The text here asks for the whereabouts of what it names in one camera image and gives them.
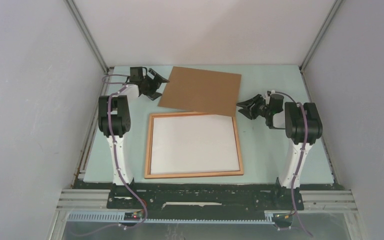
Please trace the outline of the brown cardboard backing board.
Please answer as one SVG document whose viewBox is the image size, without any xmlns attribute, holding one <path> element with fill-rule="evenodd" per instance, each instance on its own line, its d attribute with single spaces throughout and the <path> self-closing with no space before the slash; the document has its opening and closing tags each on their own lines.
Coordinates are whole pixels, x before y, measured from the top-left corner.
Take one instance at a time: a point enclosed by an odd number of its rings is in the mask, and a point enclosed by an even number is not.
<svg viewBox="0 0 384 240">
<path fill-rule="evenodd" d="M 174 66 L 158 106 L 234 117 L 242 75 Z"/>
</svg>

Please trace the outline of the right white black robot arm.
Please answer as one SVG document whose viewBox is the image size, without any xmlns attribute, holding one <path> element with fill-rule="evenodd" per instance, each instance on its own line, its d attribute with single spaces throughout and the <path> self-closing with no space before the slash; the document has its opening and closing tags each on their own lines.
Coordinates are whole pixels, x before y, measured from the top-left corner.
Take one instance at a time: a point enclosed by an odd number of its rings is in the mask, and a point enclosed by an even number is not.
<svg viewBox="0 0 384 240">
<path fill-rule="evenodd" d="M 284 209 L 299 193 L 300 177 L 309 151 L 322 137 L 323 124 L 313 102 L 300 103 L 279 91 L 267 91 L 236 104 L 238 112 L 250 120 L 265 119 L 271 130 L 283 130 L 288 139 L 284 170 L 277 177 L 271 204 Z"/>
</svg>

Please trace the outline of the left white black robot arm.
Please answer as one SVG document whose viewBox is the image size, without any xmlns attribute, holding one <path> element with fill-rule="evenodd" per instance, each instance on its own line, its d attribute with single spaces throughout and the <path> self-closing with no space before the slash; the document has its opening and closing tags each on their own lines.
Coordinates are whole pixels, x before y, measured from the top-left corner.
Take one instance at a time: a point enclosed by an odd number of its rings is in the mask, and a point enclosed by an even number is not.
<svg viewBox="0 0 384 240">
<path fill-rule="evenodd" d="M 138 194 L 133 190 L 134 176 L 126 154 L 126 139 L 131 130 L 130 103 L 140 96 L 155 101 L 162 96 L 158 89 L 170 81 L 152 68 L 134 66 L 129 74 L 107 74 L 107 85 L 121 85 L 109 95 L 98 98 L 98 129 L 105 136 L 113 169 L 111 192 L 125 208 L 133 208 Z"/>
</svg>

